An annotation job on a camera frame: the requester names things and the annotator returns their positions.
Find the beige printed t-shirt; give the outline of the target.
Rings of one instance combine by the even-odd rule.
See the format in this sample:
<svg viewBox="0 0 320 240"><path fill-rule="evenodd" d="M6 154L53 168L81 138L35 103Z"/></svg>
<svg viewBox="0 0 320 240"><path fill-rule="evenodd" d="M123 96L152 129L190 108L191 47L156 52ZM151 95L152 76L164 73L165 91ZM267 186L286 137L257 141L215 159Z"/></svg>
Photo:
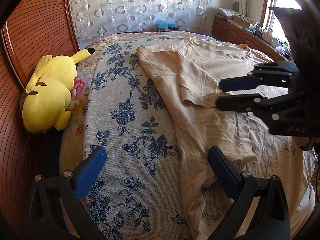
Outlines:
<svg viewBox="0 0 320 240"><path fill-rule="evenodd" d="M139 47L137 57L175 125L181 198L193 238L208 237L231 205L207 160L212 146L258 178L274 174L281 178L294 237L314 209L310 180L316 153L302 151L291 137L271 135L252 113L222 112L216 107L221 79L243 76L267 59L246 45L196 36Z"/></svg>

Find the pink bottle on sill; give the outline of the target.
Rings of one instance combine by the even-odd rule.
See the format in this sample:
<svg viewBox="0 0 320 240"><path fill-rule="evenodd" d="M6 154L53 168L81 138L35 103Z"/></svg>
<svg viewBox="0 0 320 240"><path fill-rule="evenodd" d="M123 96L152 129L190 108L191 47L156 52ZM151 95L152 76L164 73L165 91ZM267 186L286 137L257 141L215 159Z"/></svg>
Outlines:
<svg viewBox="0 0 320 240"><path fill-rule="evenodd" d="M271 28L264 32L263 39L265 42L271 44L273 41L273 30Z"/></svg>

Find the colourful floral bed sheet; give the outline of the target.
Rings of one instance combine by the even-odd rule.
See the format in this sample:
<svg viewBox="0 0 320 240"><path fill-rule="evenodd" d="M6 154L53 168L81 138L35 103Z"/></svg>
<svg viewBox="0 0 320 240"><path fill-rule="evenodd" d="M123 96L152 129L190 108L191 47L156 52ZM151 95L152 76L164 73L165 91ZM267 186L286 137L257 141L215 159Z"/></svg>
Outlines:
<svg viewBox="0 0 320 240"><path fill-rule="evenodd" d="M74 87L71 90L71 102L68 110L72 117L62 136L60 151L60 170L74 169L82 161L82 147L85 126L85 115L88 111L90 90L100 90L108 81L122 78L120 85L129 87L130 91L137 90L142 110L149 106L155 110L165 109L151 81L145 86L141 85L143 76L139 74L139 60L136 49L146 44L159 41L183 39L193 36L194 33L186 31L122 33L102 36L93 40L87 48L95 52L89 58L80 62Z"/></svg>

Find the cardboard box on cabinet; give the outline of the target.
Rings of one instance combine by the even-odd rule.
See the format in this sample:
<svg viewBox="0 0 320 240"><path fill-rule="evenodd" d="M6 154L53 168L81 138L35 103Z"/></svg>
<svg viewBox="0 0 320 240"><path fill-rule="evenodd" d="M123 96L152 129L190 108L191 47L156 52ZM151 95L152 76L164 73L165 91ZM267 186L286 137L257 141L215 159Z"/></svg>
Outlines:
<svg viewBox="0 0 320 240"><path fill-rule="evenodd" d="M251 24L249 22L243 20L238 16L233 17L233 22L237 24L240 28L249 29L251 27Z"/></svg>

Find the blue floral bed cover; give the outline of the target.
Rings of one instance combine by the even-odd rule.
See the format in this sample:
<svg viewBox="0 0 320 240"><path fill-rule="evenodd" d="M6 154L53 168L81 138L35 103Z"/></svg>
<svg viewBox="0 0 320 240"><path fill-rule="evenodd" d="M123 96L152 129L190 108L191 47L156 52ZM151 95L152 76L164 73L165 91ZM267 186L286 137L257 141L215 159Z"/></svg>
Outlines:
<svg viewBox="0 0 320 240"><path fill-rule="evenodd" d="M181 155L174 123L136 54L166 36L106 46L86 108L84 156L97 146L107 161L87 197L106 239L191 239L180 194Z"/></svg>

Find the brown wooden low cabinet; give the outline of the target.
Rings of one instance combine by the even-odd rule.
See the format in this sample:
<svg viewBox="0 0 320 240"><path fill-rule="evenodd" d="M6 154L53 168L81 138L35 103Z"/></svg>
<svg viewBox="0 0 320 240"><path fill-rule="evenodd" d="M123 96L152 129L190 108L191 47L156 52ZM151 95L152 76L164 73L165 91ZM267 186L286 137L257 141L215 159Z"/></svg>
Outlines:
<svg viewBox="0 0 320 240"><path fill-rule="evenodd" d="M217 17L215 17L213 20L212 37L222 42L246 44L251 49L256 49L263 52L273 61L287 60L264 40Z"/></svg>

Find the yellow pikachu plush toy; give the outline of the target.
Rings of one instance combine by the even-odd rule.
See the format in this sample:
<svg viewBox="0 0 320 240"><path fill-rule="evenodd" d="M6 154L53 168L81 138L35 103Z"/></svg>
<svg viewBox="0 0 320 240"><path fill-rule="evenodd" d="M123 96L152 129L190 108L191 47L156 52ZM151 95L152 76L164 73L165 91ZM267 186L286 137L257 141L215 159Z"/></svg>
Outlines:
<svg viewBox="0 0 320 240"><path fill-rule="evenodd" d="M41 57L21 98L22 121L32 134L51 128L65 129L71 119L67 108L76 92L76 64L94 54L95 49L78 51L72 56Z"/></svg>

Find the blue toy at bed head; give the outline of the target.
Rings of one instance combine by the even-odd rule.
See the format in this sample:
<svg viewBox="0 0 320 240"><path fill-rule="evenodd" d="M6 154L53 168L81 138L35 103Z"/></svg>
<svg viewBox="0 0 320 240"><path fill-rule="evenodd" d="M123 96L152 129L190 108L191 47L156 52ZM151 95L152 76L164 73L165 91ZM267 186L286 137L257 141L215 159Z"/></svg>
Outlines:
<svg viewBox="0 0 320 240"><path fill-rule="evenodd" d="M157 20L156 27L158 31L180 31L178 24L168 23L164 20Z"/></svg>

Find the brown wooden louvred wardrobe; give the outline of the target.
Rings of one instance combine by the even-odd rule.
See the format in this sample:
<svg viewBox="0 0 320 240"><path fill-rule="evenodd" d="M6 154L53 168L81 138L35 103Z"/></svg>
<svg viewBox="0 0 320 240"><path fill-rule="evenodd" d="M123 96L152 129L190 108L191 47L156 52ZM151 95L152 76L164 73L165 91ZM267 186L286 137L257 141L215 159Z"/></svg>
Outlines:
<svg viewBox="0 0 320 240"><path fill-rule="evenodd" d="M37 174L59 174L62 134L29 134L21 97L44 55L79 49L68 0L1 0L1 228L23 235L28 196Z"/></svg>

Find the sheer circle pattern curtain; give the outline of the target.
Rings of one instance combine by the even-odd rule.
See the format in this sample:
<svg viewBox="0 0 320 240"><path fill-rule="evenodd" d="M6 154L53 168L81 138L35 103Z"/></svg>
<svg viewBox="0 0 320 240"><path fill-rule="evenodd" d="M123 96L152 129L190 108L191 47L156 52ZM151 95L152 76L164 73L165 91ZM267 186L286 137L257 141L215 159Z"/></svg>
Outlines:
<svg viewBox="0 0 320 240"><path fill-rule="evenodd" d="M108 34L154 31L157 24L202 33L212 0L69 0L81 48Z"/></svg>

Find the window with wooden frame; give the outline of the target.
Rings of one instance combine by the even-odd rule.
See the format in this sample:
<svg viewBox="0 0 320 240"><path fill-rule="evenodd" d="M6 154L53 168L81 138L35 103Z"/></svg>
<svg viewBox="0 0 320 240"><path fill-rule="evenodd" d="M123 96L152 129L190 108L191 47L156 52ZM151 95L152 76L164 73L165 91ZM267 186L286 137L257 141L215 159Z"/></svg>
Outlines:
<svg viewBox="0 0 320 240"><path fill-rule="evenodd" d="M269 7L301 9L301 6L295 0L264 0L260 26L265 31L272 29L273 37L284 42L286 41L284 31L277 16Z"/></svg>

